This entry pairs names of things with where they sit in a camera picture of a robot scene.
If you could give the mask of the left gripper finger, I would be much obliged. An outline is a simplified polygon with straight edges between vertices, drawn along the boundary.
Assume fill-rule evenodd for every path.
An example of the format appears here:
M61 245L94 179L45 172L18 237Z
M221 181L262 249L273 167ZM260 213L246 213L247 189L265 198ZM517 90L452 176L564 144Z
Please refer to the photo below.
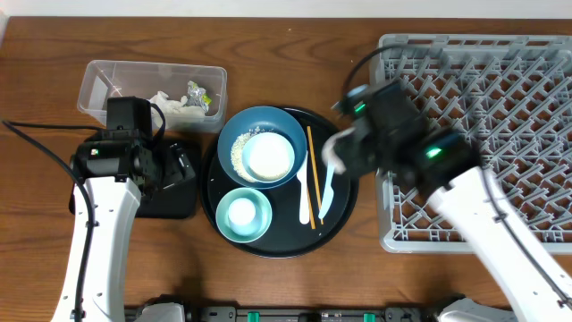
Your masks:
M177 143L174 148L174 154L177 158L177 166L179 167L182 179L194 179L196 172L192 163L192 150L188 146Z
M183 179L183 167L181 165L181 148L178 143L163 142L159 146L162 165L164 166L163 188L178 184Z

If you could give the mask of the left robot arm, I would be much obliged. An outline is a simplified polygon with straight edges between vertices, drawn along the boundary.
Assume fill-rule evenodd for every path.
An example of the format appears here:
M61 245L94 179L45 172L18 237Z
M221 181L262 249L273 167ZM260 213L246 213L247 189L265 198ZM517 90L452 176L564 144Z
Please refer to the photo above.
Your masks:
M106 103L106 127L71 157L75 216L55 321L123 321L124 279L136 217L184 219L197 205L200 147L155 131L157 105Z

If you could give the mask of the white napkin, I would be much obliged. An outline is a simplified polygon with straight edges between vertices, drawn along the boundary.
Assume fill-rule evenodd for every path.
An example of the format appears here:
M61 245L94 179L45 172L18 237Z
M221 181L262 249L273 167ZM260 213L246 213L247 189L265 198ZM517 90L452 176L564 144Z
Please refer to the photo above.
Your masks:
M179 100L172 100L163 91L158 91L148 101L157 105L163 112L166 120L166 129L187 122L188 119L201 121L206 117L206 112L208 111L208 106L205 106L204 101L201 99L183 96Z

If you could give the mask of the pink cup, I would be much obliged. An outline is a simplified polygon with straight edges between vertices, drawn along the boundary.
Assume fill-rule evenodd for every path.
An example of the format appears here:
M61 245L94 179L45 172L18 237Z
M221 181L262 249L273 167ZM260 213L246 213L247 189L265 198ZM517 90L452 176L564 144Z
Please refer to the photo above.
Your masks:
M354 135L355 128L351 127L337 132L324 143L322 159L336 174L355 175L358 146Z

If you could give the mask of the light blue cup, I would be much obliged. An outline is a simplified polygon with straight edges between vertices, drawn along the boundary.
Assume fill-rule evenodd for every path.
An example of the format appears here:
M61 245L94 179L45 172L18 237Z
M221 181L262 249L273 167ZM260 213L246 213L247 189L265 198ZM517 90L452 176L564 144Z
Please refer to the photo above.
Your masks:
M236 233L247 234L254 228L257 211L246 198L235 199L228 208L229 226Z

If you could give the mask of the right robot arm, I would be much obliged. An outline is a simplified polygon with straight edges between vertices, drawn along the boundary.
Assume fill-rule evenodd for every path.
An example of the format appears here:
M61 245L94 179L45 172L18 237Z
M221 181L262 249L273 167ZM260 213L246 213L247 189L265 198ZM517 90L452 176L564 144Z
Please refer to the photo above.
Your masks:
M335 105L352 126L332 136L323 159L338 174L395 174L453 225L488 269L520 321L569 321L571 277L517 215L456 130L434 129L400 83L345 87Z

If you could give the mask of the foil snack wrapper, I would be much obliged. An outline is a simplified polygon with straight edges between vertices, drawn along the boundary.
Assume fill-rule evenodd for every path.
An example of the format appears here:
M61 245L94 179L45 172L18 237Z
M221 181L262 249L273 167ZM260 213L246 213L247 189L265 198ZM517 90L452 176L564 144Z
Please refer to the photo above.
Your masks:
M197 83L192 80L188 82L186 106L197 106L207 113L211 102L212 100L204 88L198 86Z

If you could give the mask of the teal green bowl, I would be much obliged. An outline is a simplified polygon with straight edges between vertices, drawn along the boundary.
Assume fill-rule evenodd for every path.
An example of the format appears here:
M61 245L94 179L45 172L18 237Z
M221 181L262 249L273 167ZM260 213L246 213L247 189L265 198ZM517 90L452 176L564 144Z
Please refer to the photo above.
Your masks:
M254 228L247 234L236 233L229 226L228 208L239 198L251 200L257 211ZM236 243L250 243L260 239L269 229L272 218L273 211L268 198L262 192L251 188L237 188L228 192L219 202L215 212L215 222L220 233Z

